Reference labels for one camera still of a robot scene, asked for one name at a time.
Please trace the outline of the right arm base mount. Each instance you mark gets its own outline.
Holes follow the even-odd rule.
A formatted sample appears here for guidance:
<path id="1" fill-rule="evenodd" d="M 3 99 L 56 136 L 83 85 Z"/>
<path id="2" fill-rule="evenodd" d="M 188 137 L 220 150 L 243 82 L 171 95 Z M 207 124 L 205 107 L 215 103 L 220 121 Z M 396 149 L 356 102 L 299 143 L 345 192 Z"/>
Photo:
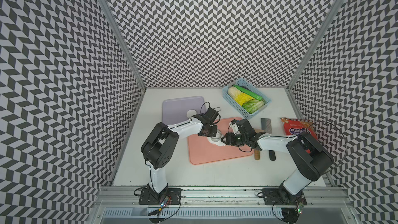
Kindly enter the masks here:
<path id="1" fill-rule="evenodd" d="M 306 206 L 307 201 L 301 190 L 296 195 L 292 195 L 282 188 L 263 188 L 257 197 L 264 200 L 265 205 L 288 205 L 288 206 Z"/>

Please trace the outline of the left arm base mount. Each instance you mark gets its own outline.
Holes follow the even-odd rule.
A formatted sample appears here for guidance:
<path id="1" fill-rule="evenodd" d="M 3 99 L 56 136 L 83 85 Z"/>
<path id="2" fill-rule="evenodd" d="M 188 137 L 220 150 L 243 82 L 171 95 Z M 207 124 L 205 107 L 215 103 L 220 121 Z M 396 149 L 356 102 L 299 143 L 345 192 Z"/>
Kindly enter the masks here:
<path id="1" fill-rule="evenodd" d="M 166 187 L 160 193 L 156 193 L 147 185 L 140 192 L 139 205 L 160 205 L 166 197 L 170 197 L 169 205 L 179 205 L 181 203 L 181 188 Z"/>

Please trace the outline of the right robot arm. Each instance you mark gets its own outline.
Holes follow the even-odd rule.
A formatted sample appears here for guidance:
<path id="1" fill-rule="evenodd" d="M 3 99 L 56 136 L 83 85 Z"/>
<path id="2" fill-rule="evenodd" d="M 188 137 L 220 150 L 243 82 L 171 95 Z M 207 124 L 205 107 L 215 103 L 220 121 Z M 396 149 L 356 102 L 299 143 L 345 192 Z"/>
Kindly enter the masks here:
<path id="1" fill-rule="evenodd" d="M 308 131 L 296 135 L 277 136 L 258 132 L 247 119 L 232 120 L 232 132 L 220 140 L 227 146 L 248 146 L 253 150 L 273 150 L 287 153 L 295 171 L 280 185 L 281 195 L 295 196 L 313 181 L 317 181 L 332 165 L 332 155 Z"/>

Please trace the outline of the white dough piece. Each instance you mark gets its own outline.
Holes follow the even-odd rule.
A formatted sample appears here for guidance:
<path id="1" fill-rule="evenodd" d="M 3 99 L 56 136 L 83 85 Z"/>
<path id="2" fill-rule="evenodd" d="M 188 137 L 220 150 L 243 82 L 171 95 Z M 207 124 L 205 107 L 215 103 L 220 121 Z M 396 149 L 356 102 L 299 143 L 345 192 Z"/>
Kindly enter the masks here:
<path id="1" fill-rule="evenodd" d="M 208 137 L 207 139 L 211 144 L 214 144 L 214 145 L 217 145 L 220 147 L 225 146 L 225 144 L 221 141 L 221 139 L 214 139 L 213 137 Z"/>

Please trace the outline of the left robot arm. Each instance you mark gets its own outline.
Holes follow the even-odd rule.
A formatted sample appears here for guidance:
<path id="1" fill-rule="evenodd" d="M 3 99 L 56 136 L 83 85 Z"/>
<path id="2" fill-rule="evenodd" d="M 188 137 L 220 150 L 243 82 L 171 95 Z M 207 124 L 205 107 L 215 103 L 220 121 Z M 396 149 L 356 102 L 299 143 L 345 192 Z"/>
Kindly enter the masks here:
<path id="1" fill-rule="evenodd" d="M 155 125 L 141 147 L 150 171 L 148 186 L 153 192 L 159 195 L 168 187 L 165 166 L 171 160 L 178 140 L 191 135 L 214 138 L 220 120 L 218 111 L 210 107 L 204 113 L 196 114 L 181 123 L 166 125 L 159 122 Z"/>

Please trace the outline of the wooden rolling pin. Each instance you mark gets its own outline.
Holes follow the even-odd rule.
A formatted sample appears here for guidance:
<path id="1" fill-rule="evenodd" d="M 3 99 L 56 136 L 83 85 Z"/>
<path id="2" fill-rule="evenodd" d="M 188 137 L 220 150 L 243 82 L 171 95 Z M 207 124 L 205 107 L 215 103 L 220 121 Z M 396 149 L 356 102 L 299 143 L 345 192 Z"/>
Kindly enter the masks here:
<path id="1" fill-rule="evenodd" d="M 262 132 L 264 132 L 264 131 L 261 130 L 261 129 L 255 129 L 255 131 L 256 131 L 257 133 L 262 133 Z M 259 151 L 259 150 L 255 150 L 255 151 L 254 151 L 254 156 L 255 156 L 255 160 L 260 160 L 260 151 Z"/>

